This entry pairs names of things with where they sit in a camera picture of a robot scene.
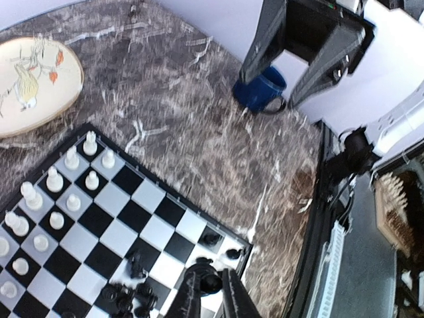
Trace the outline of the black chess piece corner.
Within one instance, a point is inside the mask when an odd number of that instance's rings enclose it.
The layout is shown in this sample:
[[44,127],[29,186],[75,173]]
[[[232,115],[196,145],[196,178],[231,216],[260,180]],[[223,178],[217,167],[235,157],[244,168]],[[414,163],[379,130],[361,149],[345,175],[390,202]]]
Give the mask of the black chess piece corner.
[[241,256],[242,249],[231,248],[225,252],[226,257],[229,260],[238,260]]

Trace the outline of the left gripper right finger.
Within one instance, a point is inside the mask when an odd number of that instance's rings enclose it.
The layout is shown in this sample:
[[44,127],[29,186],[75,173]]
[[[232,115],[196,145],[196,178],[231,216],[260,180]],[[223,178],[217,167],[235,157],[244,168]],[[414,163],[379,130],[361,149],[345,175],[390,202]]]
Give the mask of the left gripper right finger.
[[251,300],[235,270],[225,268],[223,280],[223,312],[229,318],[260,318],[260,314]]

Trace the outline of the black white chess board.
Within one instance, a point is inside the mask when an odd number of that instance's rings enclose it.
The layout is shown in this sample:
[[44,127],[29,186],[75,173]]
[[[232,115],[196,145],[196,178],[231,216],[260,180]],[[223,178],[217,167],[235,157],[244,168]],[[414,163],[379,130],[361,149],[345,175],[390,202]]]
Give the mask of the black white chess board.
[[1,225],[1,316],[110,317],[103,299],[113,282],[137,285],[139,252],[167,314],[184,272],[200,257],[242,274],[251,245],[161,182],[91,124],[51,152],[30,177],[42,199],[33,211],[16,191],[2,213],[23,217],[28,232]]

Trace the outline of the black chess piece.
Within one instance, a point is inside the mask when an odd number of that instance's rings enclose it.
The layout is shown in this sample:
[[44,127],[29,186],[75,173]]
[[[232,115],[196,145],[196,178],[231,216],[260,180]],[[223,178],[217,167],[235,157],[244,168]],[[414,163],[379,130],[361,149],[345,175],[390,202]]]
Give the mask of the black chess piece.
[[200,281],[202,297],[218,293],[221,291],[223,286],[221,273],[212,267],[212,263],[212,259],[206,258],[204,256],[200,256],[195,259],[196,265],[205,266],[205,268],[201,271]]
[[217,233],[207,233],[201,239],[205,246],[215,246],[220,240],[221,236]]

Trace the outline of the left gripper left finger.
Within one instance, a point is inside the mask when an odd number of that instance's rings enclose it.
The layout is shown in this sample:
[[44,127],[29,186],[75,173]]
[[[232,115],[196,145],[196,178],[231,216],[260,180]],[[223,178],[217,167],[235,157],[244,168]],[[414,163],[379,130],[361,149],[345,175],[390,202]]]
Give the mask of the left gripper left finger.
[[201,265],[190,266],[167,311],[170,318],[199,318],[201,315]]

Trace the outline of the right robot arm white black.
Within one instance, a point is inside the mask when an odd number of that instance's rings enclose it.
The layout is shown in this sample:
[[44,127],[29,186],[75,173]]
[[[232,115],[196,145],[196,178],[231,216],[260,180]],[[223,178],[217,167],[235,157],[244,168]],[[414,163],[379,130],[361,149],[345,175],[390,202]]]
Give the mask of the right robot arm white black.
[[[289,109],[297,109],[336,86],[344,74],[355,72],[374,29],[373,23],[336,1],[264,1],[239,80],[250,83],[287,50],[308,63],[286,102]],[[422,125],[423,86],[418,85],[379,119],[366,123],[360,135],[379,160]]]

